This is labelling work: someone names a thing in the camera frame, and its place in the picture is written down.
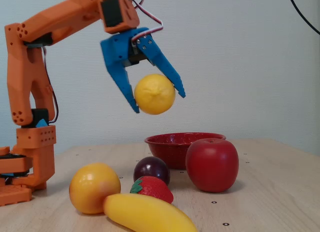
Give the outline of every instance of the yellow lemon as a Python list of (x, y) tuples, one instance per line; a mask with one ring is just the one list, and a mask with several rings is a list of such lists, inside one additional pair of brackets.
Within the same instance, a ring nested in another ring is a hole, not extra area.
[(157, 115), (171, 108), (176, 98), (176, 91), (166, 76), (150, 74), (138, 82), (134, 96), (142, 111)]
[(69, 186), (73, 206), (86, 214), (102, 213), (104, 199), (121, 192), (117, 174), (104, 163), (92, 163), (79, 169)]

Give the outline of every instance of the plum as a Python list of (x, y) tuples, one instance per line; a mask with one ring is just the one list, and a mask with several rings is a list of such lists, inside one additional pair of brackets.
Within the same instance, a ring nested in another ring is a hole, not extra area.
[(133, 181), (135, 182), (142, 176), (157, 177), (165, 182), (166, 185), (170, 183), (170, 170), (166, 163), (157, 157), (145, 157), (136, 164), (133, 173)]

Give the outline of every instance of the black cable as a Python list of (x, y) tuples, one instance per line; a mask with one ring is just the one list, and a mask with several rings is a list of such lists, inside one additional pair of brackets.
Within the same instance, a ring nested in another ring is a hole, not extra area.
[[(46, 61), (47, 50), (46, 50), (45, 47), (43, 47), (42, 49), (43, 49), (43, 53), (44, 53), (44, 60), (43, 60), (44, 68), (45, 68), (45, 72), (46, 72), (46, 75), (48, 77), (49, 83), (51, 85), (50, 77), (49, 77), (48, 70), (47, 70), (47, 61)], [(50, 121), (49, 124), (55, 123), (58, 120), (58, 117), (59, 117), (59, 106), (58, 106), (58, 102), (57, 102), (57, 97), (56, 97), (55, 91), (53, 89), (52, 89), (52, 95), (53, 95), (53, 101), (54, 101), (54, 106), (55, 106), (55, 110), (56, 110), (56, 115), (55, 115), (54, 120)]]
[(299, 8), (296, 6), (296, 3), (294, 2), (294, 0), (290, 0), (292, 2), (292, 5), (294, 6), (294, 8), (296, 9), (296, 11), (299, 13), (299, 15), (302, 17), (302, 19), (316, 32), (320, 35), (319, 30), (317, 30), (314, 26), (312, 26), (312, 24), (304, 17), (304, 15), (300, 12)]

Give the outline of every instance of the banana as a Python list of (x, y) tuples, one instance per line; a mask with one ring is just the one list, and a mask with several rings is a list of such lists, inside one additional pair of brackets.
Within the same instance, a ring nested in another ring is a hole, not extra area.
[(136, 232), (198, 232), (185, 213), (151, 196), (113, 194), (105, 199), (103, 208), (111, 220)]

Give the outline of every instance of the red bowl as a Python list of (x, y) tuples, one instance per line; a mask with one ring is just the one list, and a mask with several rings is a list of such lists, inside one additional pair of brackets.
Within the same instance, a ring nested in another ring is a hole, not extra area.
[(186, 154), (189, 146), (203, 138), (226, 139), (217, 133), (168, 133), (146, 138), (154, 157), (162, 159), (170, 169), (186, 169)]

